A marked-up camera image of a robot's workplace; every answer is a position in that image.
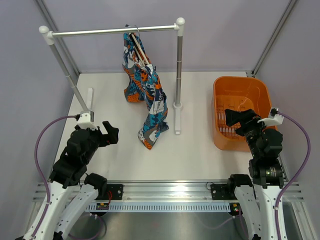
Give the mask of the colourful patterned shorts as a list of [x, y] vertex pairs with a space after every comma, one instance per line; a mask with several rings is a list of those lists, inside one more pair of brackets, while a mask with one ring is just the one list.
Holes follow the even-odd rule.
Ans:
[[151, 150], [161, 133], [169, 129], [167, 96], [153, 64], [144, 67], [134, 64], [131, 68], [122, 64], [122, 68], [129, 78], [128, 86], [124, 89], [126, 101], [146, 104], [148, 114], [137, 136]]

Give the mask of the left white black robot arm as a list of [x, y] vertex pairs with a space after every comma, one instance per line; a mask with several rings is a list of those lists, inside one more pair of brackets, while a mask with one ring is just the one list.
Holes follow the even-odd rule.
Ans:
[[22, 240], [65, 240], [77, 220], [93, 200], [112, 200], [107, 179], [87, 174], [87, 165], [98, 148], [115, 145], [119, 129], [104, 121], [107, 133], [79, 126], [71, 133], [66, 147], [44, 180], [46, 196]]

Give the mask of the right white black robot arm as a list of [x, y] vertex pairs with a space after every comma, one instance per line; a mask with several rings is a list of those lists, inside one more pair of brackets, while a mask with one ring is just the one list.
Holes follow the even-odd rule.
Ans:
[[268, 128], [265, 120], [252, 109], [225, 109], [228, 127], [239, 124], [235, 133], [244, 137], [250, 149], [249, 174], [232, 174], [226, 192], [237, 199], [250, 240], [286, 240], [284, 221], [283, 169], [279, 154], [283, 149], [283, 135]]

